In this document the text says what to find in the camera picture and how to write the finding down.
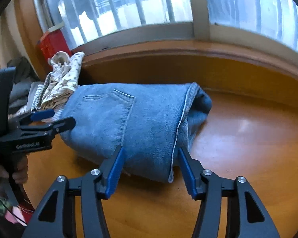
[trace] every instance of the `denim fabric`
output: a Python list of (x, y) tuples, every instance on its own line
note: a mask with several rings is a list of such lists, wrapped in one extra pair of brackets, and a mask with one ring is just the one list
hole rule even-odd
[(81, 86), (61, 115), (74, 117), (76, 126), (61, 137), (79, 156), (97, 164), (122, 145), (127, 172), (172, 182), (176, 148), (191, 148), (211, 106), (211, 99), (196, 83)]

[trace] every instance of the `jeans pocket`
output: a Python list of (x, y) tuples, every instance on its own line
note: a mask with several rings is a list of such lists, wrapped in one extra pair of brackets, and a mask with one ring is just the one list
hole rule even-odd
[(71, 131), (71, 146), (82, 157), (99, 162), (122, 145), (135, 97), (112, 90), (103, 95), (87, 95), (72, 114), (76, 126)]

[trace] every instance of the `cable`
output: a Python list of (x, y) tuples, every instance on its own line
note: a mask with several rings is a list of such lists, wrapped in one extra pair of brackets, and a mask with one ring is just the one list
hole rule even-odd
[(32, 203), (31, 202), (28, 202), (25, 198), (24, 198), (24, 201), (27, 202), (27, 203), (29, 203), (32, 206)]
[(18, 206), (18, 209), (20, 209), (22, 212), (24, 212), (25, 214), (29, 214), (29, 215), (33, 215), (33, 211), (30, 210), (26, 210), (25, 208), (22, 208), (20, 206)]
[(17, 217), (10, 209), (8, 209), (8, 207), (3, 203), (3, 201), (0, 199), (0, 203), (2, 204), (2, 206), (5, 207), (5, 209), (10, 212), (11, 215), (13, 215), (16, 219), (18, 219), (19, 221), (21, 221), (23, 224), (25, 224), (25, 226), (27, 226), (28, 224), (26, 222), (24, 222), (22, 219), (20, 219), (19, 217)]
[(20, 206), (20, 205), (19, 205), (18, 207), (20, 207), (20, 208), (22, 208), (22, 209), (24, 209), (24, 210), (27, 210), (27, 211), (34, 212), (34, 210), (28, 209), (28, 208), (26, 208), (26, 207), (22, 207), (22, 206)]

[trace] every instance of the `window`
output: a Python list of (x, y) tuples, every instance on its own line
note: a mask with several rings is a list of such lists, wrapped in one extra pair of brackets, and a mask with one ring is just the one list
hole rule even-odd
[(190, 0), (46, 0), (71, 49), (107, 34), (147, 24), (192, 21)]
[(275, 39), (298, 52), (298, 6), (293, 0), (207, 0), (211, 24)]
[[(197, 38), (252, 47), (298, 65), (298, 6), (293, 0), (43, 1), (39, 20), (65, 22), (62, 31), (70, 49), (84, 44), (74, 51), (90, 54), (148, 40)], [(256, 40), (233, 41), (235, 33)]]

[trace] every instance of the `red box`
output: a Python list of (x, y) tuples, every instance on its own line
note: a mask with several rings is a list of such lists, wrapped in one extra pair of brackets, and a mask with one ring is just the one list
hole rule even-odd
[(39, 43), (40, 50), (42, 51), (44, 58), (48, 61), (59, 51), (64, 51), (72, 56), (62, 31), (58, 28), (56, 30), (50, 31), (50, 29), (44, 33), (40, 39)]

